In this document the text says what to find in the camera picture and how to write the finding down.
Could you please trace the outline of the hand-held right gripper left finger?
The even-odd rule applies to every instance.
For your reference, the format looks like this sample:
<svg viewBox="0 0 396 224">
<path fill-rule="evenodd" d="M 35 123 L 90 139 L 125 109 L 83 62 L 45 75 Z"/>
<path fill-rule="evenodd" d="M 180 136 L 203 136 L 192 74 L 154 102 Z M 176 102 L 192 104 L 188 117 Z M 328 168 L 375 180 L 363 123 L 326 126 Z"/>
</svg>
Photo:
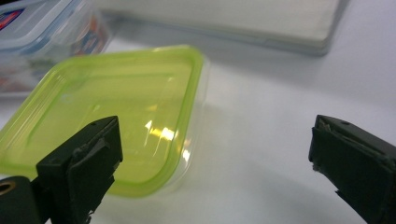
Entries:
<svg viewBox="0 0 396 224">
<path fill-rule="evenodd" d="M 89 224 L 122 162 L 119 119 L 93 121 L 37 165 L 52 224 Z"/>
</svg>

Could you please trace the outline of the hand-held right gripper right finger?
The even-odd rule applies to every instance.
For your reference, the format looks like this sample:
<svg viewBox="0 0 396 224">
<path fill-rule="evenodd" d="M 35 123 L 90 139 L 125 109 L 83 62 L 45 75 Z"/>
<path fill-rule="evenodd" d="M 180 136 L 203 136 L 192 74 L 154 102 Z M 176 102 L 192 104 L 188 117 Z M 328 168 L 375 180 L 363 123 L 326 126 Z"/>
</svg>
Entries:
<svg viewBox="0 0 396 224">
<path fill-rule="evenodd" d="M 396 224 L 396 147 L 341 119 L 318 115 L 308 159 L 368 224 Z"/>
</svg>

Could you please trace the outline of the green-lidded plastic container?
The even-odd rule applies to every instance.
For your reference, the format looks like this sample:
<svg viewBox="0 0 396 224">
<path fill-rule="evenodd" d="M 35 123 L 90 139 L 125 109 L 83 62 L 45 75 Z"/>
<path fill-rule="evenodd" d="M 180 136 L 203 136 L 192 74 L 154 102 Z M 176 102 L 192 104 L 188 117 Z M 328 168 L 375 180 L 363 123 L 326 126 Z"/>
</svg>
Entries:
<svg viewBox="0 0 396 224">
<path fill-rule="evenodd" d="M 110 193 L 158 191 L 177 168 L 204 57 L 171 46 L 58 63 L 0 130 L 0 174 L 34 177 L 39 160 L 67 138 L 116 116 L 123 162 Z"/>
</svg>

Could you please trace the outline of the clear plastic container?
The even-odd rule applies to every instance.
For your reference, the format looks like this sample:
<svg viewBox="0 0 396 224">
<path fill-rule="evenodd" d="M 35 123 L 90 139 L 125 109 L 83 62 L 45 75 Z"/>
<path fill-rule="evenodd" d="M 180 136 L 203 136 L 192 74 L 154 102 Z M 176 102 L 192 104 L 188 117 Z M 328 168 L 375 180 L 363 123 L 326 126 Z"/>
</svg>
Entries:
<svg viewBox="0 0 396 224">
<path fill-rule="evenodd" d="M 202 133 L 207 85 L 210 78 L 210 65 L 211 62 L 209 58 L 205 56 L 179 162 L 171 178 L 158 190 L 160 195 L 170 193 L 178 189 L 184 182 L 184 179 L 191 168 L 191 164 L 194 161 L 194 153 L 198 148 L 197 145 Z"/>
</svg>

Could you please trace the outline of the clear box with blue lid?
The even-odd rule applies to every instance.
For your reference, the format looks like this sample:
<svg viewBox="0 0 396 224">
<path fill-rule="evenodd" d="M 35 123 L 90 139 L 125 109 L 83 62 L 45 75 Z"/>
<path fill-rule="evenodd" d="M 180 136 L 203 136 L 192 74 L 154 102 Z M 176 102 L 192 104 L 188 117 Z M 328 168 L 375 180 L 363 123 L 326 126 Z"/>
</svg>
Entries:
<svg viewBox="0 0 396 224">
<path fill-rule="evenodd" d="M 56 63 L 109 40 L 93 0 L 0 0 L 0 94 L 31 91 Z"/>
</svg>

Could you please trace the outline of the flat white board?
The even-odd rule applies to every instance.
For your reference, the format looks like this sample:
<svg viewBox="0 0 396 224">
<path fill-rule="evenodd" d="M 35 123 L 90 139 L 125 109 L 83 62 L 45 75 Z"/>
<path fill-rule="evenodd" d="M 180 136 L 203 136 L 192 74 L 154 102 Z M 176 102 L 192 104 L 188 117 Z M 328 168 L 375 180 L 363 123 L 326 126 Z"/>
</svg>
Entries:
<svg viewBox="0 0 396 224">
<path fill-rule="evenodd" d="M 94 0 L 104 12 L 323 55 L 350 0 Z"/>
</svg>

